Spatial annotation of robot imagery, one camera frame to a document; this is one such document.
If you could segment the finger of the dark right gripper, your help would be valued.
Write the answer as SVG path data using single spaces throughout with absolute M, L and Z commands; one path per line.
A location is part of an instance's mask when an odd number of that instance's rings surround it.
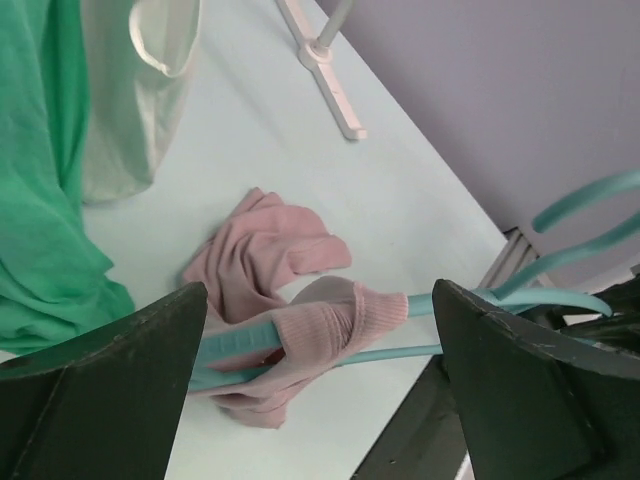
M 630 279 L 594 294 L 612 310 L 610 316 L 571 323 L 580 315 L 593 315 L 580 307 L 558 306 L 549 311 L 551 328 L 563 334 L 617 350 L 639 349 L 639 280 Z
M 430 359 L 354 479 L 454 479 L 466 443 L 441 355 Z

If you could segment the green tank top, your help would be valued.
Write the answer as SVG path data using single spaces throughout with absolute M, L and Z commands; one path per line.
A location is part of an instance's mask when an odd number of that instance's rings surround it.
M 1 5 L 1 347 L 25 355 L 132 313 L 83 224 L 88 69 L 75 1 Z

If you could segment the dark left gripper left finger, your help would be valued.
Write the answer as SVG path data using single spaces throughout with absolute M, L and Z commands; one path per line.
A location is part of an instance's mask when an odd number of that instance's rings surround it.
M 164 478 L 206 311 L 206 288 L 190 283 L 2 363 L 2 478 Z

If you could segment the white camisole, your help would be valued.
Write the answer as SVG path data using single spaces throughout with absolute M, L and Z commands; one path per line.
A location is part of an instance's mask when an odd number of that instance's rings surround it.
M 198 43 L 199 1 L 84 1 L 90 116 L 83 199 L 149 188 L 182 116 Z

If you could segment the pink tank top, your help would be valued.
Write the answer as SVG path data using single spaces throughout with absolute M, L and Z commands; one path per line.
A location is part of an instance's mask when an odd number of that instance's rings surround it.
M 281 344 L 209 362 L 218 371 L 264 366 L 238 385 L 206 389 L 231 418 L 277 429 L 289 402 L 337 363 L 408 318 L 403 293 L 331 275 L 352 262 L 346 243 L 306 207 L 252 189 L 183 273 L 208 292 L 208 333 L 273 323 Z

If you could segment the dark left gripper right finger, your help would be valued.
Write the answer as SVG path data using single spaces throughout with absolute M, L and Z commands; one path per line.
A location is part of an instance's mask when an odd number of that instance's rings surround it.
M 440 280 L 435 319 L 478 479 L 635 479 L 639 319 L 553 330 Z

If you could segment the white garment rack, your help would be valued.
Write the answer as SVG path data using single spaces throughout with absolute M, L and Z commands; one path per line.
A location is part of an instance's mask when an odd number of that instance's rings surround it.
M 276 2 L 298 46 L 297 58 L 314 77 L 342 135 L 350 141 L 367 138 L 332 66 L 331 44 L 336 39 L 354 1 L 339 1 L 322 31 L 316 35 L 298 1 Z

